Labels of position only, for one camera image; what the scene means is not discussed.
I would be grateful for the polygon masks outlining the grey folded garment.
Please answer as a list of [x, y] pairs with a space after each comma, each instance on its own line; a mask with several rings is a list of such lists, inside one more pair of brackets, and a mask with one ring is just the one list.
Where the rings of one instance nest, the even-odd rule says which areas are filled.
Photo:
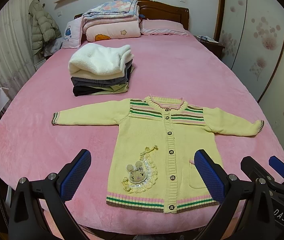
[[113, 85], [123, 85], [129, 82], [133, 61], [126, 63], [124, 76], [122, 77], [99, 77], [95, 79], [86, 79], [82, 77], [71, 77], [74, 86], [93, 86], [93, 87], [110, 87]]

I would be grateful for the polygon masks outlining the light green folded garment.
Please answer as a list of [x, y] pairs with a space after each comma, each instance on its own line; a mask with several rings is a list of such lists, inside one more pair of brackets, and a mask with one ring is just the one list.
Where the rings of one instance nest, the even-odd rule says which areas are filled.
[[121, 94], [127, 92], [129, 83], [113, 85], [110, 87], [89, 87], [88, 94], [103, 95], [103, 94]]

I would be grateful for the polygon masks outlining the dark wooden headboard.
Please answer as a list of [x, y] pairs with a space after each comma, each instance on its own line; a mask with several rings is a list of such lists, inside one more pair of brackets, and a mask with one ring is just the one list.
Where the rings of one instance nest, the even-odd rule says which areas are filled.
[[[189, 10], [182, 7], [175, 7], [165, 3], [152, 0], [137, 0], [139, 6], [139, 17], [133, 20], [169, 20], [181, 23], [185, 30], [189, 29]], [[82, 17], [83, 14], [78, 14], [76, 18]], [[117, 19], [117, 20], [93, 20], [86, 21], [82, 17], [83, 27], [101, 24], [132, 21], [132, 19]]]

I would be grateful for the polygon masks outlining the white fleece folded garment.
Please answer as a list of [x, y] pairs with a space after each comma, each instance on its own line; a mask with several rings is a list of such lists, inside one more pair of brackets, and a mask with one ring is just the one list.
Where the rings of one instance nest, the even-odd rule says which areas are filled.
[[71, 56], [68, 69], [71, 76], [86, 79], [122, 77], [126, 63], [133, 58], [130, 45], [111, 48], [88, 43]]

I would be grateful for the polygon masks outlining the black folded garment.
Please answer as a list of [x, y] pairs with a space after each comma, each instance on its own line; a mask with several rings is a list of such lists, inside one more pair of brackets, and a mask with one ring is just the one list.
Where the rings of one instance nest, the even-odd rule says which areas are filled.
[[93, 87], [93, 86], [73, 86], [72, 91], [73, 91], [74, 96], [92, 95], [92, 94], [88, 94], [89, 87]]

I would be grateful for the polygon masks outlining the green puffer jacket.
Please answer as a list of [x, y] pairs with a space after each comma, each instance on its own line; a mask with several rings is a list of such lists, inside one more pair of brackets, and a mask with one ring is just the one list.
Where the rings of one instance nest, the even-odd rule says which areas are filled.
[[59, 26], [53, 17], [44, 10], [39, 0], [33, 0], [28, 9], [32, 17], [32, 53], [41, 53], [50, 41], [62, 37]]

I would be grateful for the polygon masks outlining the pink folded blanket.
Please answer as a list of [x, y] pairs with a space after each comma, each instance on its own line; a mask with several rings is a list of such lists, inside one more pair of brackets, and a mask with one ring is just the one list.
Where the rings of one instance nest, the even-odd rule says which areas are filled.
[[83, 33], [89, 42], [137, 38], [141, 36], [139, 20], [101, 23], [90, 27], [86, 24], [83, 28]]

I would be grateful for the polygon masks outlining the white cartoon cushion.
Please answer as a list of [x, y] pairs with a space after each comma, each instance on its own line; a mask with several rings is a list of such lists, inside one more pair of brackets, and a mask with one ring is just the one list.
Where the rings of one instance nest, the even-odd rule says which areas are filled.
[[64, 31], [62, 48], [75, 49], [81, 46], [83, 35], [82, 17], [76, 18], [67, 23]]

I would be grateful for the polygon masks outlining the items on nightstand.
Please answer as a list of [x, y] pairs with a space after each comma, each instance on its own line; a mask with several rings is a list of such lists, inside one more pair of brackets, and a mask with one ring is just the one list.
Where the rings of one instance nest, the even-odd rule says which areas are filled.
[[218, 41], [215, 41], [213, 38], [208, 36], [196, 35], [196, 38], [198, 38], [201, 42], [218, 43]]

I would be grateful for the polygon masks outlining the floral wardrobe door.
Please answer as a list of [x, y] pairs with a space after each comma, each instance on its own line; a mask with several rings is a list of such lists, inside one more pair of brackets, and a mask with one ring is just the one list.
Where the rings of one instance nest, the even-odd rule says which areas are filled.
[[223, 62], [260, 105], [284, 149], [284, 8], [276, 0], [225, 0]]

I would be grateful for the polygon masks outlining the dark wooden nightstand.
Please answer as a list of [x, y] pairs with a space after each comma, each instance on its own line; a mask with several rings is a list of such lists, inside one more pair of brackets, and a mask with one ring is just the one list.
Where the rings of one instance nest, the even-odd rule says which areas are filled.
[[218, 42], [217, 43], [216, 42], [210, 42], [202, 36], [200, 36], [200, 37], [195, 36], [195, 38], [201, 44], [203, 44], [203, 46], [205, 46], [209, 51], [211, 51], [216, 57], [218, 57], [220, 60], [222, 59], [222, 52], [223, 52], [225, 46], [223, 46], [222, 44], [220, 44]]

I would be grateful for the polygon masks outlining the white patterned curtain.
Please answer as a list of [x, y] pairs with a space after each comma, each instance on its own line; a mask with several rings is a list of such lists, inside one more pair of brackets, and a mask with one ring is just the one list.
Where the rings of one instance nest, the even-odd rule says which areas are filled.
[[9, 0], [0, 10], [0, 87], [13, 99], [35, 73], [31, 48], [33, 0]]

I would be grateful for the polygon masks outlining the pink pillow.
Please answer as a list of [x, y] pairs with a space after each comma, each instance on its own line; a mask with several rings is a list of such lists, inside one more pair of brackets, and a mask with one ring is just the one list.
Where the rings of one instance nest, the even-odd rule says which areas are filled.
[[169, 20], [142, 20], [140, 31], [143, 35], [189, 35], [181, 23]]

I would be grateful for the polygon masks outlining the floral folded quilt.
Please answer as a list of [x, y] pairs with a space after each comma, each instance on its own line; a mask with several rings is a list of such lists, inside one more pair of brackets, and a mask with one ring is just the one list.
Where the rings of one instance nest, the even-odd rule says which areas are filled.
[[136, 19], [139, 17], [137, 0], [113, 0], [102, 3], [82, 15], [86, 21]]

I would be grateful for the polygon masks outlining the yellow knit child cardigan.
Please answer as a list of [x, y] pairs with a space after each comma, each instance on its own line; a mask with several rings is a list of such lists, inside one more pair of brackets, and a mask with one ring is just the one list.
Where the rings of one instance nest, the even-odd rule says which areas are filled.
[[204, 150], [222, 164], [215, 135], [253, 137], [263, 120], [250, 122], [219, 108], [183, 99], [148, 96], [79, 106], [56, 112], [53, 125], [118, 126], [108, 176], [110, 206], [180, 213], [215, 205], [192, 163]]

